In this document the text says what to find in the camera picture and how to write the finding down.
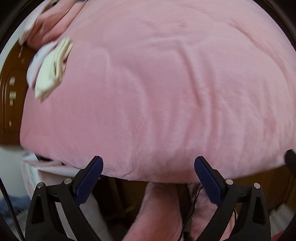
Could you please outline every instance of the white fabric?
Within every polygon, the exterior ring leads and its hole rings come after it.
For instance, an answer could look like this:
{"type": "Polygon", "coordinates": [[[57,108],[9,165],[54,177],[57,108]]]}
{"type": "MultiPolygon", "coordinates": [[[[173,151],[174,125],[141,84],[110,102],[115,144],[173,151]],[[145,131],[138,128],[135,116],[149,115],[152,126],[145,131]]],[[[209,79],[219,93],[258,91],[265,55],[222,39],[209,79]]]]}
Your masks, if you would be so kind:
{"type": "Polygon", "coordinates": [[[59,160],[39,161],[34,153],[29,153],[21,161],[22,175],[30,197],[37,183],[45,181],[48,185],[61,183],[64,177],[74,177],[80,169],[62,165],[59,160]]]}
{"type": "Polygon", "coordinates": [[[37,76],[41,65],[46,56],[57,46],[57,41],[52,41],[45,44],[38,52],[34,55],[32,62],[27,71],[27,82],[29,88],[34,88],[37,80],[37,76]]]}
{"type": "Polygon", "coordinates": [[[35,99],[46,98],[63,80],[66,59],[72,47],[70,38],[65,38],[44,59],[35,85],[35,99]]]}

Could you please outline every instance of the metal rivet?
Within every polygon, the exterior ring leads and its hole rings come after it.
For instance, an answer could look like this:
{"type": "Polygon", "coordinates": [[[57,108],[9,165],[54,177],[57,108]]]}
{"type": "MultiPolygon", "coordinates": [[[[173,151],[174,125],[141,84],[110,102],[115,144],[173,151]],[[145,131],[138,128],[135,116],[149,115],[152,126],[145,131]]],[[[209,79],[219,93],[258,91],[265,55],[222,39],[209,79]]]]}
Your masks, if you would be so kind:
{"type": "Polygon", "coordinates": [[[43,183],[43,182],[40,182],[40,183],[37,184],[36,187],[37,187],[37,188],[42,188],[43,186],[44,186],[44,183],[43,183]]]}
{"type": "Polygon", "coordinates": [[[64,180],[64,184],[70,184],[72,182],[72,179],[71,178],[66,178],[64,180]]]}
{"type": "Polygon", "coordinates": [[[21,49],[20,49],[20,52],[19,52],[19,57],[21,56],[21,54],[22,54],[22,48],[23,48],[23,46],[21,47],[21,49]]]}
{"type": "Polygon", "coordinates": [[[227,183],[228,185],[232,185],[232,184],[233,184],[233,180],[231,180],[231,179],[226,179],[226,183],[227,183]]]}
{"type": "Polygon", "coordinates": [[[15,99],[17,97],[17,93],[15,91],[9,92],[9,99],[15,99]]]}
{"type": "Polygon", "coordinates": [[[15,84],[15,77],[12,76],[9,80],[9,85],[14,85],[15,84]]]}
{"type": "Polygon", "coordinates": [[[259,183],[254,183],[254,187],[259,189],[260,188],[260,184],[259,183]]]}

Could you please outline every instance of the thin black wire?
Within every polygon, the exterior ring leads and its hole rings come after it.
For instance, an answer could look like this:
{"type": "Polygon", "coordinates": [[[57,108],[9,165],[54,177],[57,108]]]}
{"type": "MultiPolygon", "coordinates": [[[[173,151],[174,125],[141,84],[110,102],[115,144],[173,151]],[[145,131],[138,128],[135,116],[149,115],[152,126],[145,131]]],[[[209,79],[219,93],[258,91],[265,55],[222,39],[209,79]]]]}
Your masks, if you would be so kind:
{"type": "Polygon", "coordinates": [[[19,224],[19,222],[17,220],[17,217],[15,215],[15,211],[13,209],[12,203],[11,203],[11,201],[9,199],[8,193],[7,193],[6,189],[5,189],[5,186],[4,186],[1,178],[0,178],[0,190],[1,190],[1,192],[2,192],[2,194],[4,196],[4,198],[5,198],[5,201],[6,201],[7,205],[8,205],[8,209],[9,209],[9,212],[11,214],[11,217],[12,217],[13,223],[15,225],[15,228],[17,230],[17,233],[18,233],[21,241],[25,241],[25,237],[24,237],[24,235],[22,233],[22,230],[20,228],[20,224],[19,224]]]}
{"type": "Polygon", "coordinates": [[[237,212],[234,210],[234,227],[237,223],[237,212]]]}
{"type": "Polygon", "coordinates": [[[177,241],[180,241],[181,238],[182,238],[182,236],[183,236],[185,226],[186,226],[188,220],[191,218],[191,216],[193,215],[193,213],[194,213],[194,211],[195,211],[195,203],[196,203],[196,200],[197,200],[197,198],[198,198],[198,196],[199,196],[199,194],[200,194],[200,191],[201,191],[202,189],[203,189],[203,187],[198,191],[198,194],[197,194],[197,196],[195,197],[195,199],[194,199],[194,201],[193,201],[193,210],[192,210],[192,212],[190,213],[190,215],[186,218],[186,220],[185,220],[185,222],[184,222],[184,225],[183,225],[183,228],[182,228],[182,231],[181,231],[181,234],[180,234],[180,237],[179,237],[179,239],[178,239],[177,241]]]}

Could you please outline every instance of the pink plush fabric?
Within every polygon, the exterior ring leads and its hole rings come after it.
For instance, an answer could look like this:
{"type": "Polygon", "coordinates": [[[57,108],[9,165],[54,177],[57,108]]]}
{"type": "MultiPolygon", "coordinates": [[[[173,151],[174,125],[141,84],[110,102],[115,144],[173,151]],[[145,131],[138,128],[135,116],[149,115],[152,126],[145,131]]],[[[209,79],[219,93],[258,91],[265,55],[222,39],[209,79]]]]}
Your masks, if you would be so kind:
{"type": "MultiPolygon", "coordinates": [[[[197,183],[192,183],[189,185],[189,191],[192,196],[192,201],[194,201],[197,191],[195,187],[199,187],[200,185],[197,183]]],[[[200,194],[195,203],[195,210],[192,215],[192,223],[191,223],[191,237],[193,240],[197,240],[197,238],[201,235],[205,227],[210,222],[214,213],[217,210],[217,205],[211,203],[204,189],[200,191],[200,194]]],[[[231,231],[234,227],[234,213],[225,229],[220,240],[225,240],[229,238],[231,231]]]]}
{"type": "Polygon", "coordinates": [[[25,27],[20,35],[19,41],[18,41],[20,45],[23,45],[27,41],[27,38],[28,38],[30,32],[32,31],[32,28],[35,24],[36,19],[49,6],[51,1],[52,0],[43,1],[37,8],[35,8],[30,13],[30,15],[28,16],[28,18],[26,20],[26,25],[25,25],[25,27]]]}
{"type": "Polygon", "coordinates": [[[44,102],[25,99],[21,145],[129,180],[197,182],[283,165],[295,147],[296,53],[252,0],[90,0],[44,102]]]}
{"type": "Polygon", "coordinates": [[[148,183],[139,214],[123,241],[177,241],[181,231],[176,185],[148,183]]]}
{"type": "MultiPolygon", "coordinates": [[[[210,202],[202,190],[197,198],[192,216],[190,233],[193,240],[200,236],[216,209],[217,206],[210,202]]],[[[229,237],[233,226],[234,215],[221,240],[229,237]]],[[[148,183],[140,212],[123,241],[177,241],[181,230],[182,218],[176,186],[174,184],[148,183]]]]}
{"type": "Polygon", "coordinates": [[[44,44],[56,40],[69,27],[83,5],[82,1],[75,3],[75,0],[60,0],[40,14],[27,37],[28,46],[38,50],[44,44]]]}

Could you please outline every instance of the wooden furniture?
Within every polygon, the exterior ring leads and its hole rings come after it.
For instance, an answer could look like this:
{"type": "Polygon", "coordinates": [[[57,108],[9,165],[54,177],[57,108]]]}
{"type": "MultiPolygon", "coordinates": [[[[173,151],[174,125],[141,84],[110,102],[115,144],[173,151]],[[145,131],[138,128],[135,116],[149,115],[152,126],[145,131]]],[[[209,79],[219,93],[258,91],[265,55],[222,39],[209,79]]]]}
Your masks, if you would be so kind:
{"type": "Polygon", "coordinates": [[[20,125],[28,89],[26,75],[35,51],[15,43],[0,74],[0,145],[20,144],[20,125]]]}
{"type": "Polygon", "coordinates": [[[294,180],[287,204],[294,212],[296,212],[296,179],[294,180]]]}

